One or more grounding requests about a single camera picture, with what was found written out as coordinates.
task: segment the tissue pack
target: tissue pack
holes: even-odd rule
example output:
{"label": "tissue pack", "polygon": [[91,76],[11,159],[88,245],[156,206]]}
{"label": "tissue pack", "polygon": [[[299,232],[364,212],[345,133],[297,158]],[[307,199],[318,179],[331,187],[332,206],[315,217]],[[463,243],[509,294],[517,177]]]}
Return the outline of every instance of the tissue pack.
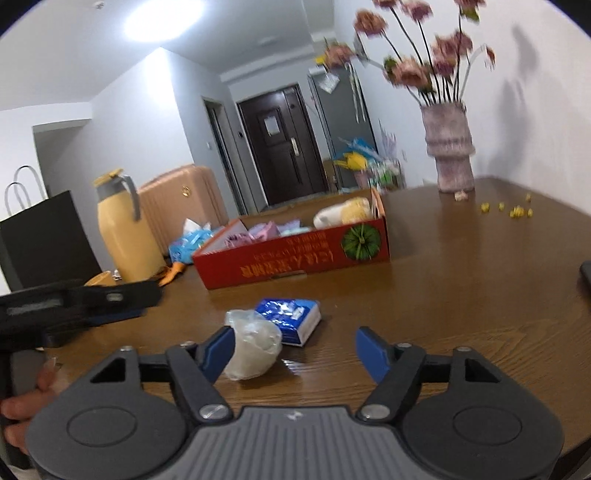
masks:
{"label": "tissue pack", "polygon": [[264,299],[255,310],[279,327],[284,345],[304,346],[321,318],[312,300]]}

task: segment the ceiling light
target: ceiling light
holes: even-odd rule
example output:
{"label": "ceiling light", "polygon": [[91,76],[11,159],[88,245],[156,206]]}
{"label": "ceiling light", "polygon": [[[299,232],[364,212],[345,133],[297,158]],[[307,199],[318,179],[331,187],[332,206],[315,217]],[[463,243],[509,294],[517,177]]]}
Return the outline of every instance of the ceiling light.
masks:
{"label": "ceiling light", "polygon": [[125,24],[125,33],[136,41],[172,40],[188,30],[203,13],[200,0],[148,0]]}

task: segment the pink suitcase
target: pink suitcase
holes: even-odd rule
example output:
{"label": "pink suitcase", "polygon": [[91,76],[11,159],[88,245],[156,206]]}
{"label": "pink suitcase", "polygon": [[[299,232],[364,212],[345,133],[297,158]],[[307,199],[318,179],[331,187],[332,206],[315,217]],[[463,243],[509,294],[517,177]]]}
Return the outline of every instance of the pink suitcase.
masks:
{"label": "pink suitcase", "polygon": [[163,254],[183,234],[185,219],[212,228],[226,225],[228,213],[211,168],[186,165],[138,189],[142,211]]}

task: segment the human hand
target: human hand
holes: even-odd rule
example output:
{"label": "human hand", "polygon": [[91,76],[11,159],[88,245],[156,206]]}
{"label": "human hand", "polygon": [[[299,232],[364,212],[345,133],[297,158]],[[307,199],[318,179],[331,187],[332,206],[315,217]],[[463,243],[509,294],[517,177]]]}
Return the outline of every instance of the human hand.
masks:
{"label": "human hand", "polygon": [[49,405],[56,396],[52,389],[57,377],[56,359],[50,359],[37,375],[37,388],[19,397],[7,398],[0,404],[0,412],[10,420],[20,423],[10,425],[4,430],[6,441],[23,453],[28,453],[25,447],[25,435],[31,419],[45,406]]}

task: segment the red cardboard box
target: red cardboard box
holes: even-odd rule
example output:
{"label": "red cardboard box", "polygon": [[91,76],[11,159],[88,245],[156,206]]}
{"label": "red cardboard box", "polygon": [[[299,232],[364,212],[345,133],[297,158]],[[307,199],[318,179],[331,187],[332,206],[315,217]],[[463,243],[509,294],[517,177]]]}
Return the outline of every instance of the red cardboard box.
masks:
{"label": "red cardboard box", "polygon": [[[247,233],[259,223],[274,221],[282,225],[300,219],[303,226],[313,226],[314,216],[320,210],[355,197],[365,197],[370,201],[374,220],[225,248],[228,236]],[[209,290],[382,262],[389,258],[384,206],[374,189],[323,196],[258,215],[242,216],[231,221],[193,254],[195,267]]]}

